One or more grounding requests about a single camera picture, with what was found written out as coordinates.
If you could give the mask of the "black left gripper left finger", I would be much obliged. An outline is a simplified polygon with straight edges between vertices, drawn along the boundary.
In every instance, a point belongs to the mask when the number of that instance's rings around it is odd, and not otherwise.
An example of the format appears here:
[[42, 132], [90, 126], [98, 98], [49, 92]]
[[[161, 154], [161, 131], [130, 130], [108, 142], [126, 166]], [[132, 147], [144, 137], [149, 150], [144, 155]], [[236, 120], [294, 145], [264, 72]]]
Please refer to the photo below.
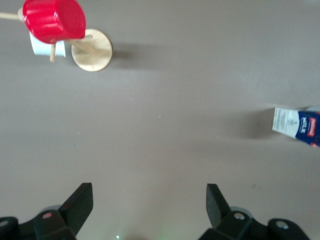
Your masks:
[[0, 218], [2, 240], [75, 240], [94, 205], [91, 183], [82, 183], [62, 204], [43, 209], [19, 223], [14, 216]]

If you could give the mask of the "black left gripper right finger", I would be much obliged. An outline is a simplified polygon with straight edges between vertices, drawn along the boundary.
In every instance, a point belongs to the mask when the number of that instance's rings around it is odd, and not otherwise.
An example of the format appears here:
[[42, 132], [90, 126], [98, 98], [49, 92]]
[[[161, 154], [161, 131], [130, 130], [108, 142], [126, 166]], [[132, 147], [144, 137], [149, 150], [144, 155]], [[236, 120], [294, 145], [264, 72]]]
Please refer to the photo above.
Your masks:
[[273, 218], [267, 225], [259, 223], [242, 208], [231, 208], [217, 184], [206, 186], [206, 212], [211, 228], [201, 240], [308, 240], [296, 223]]

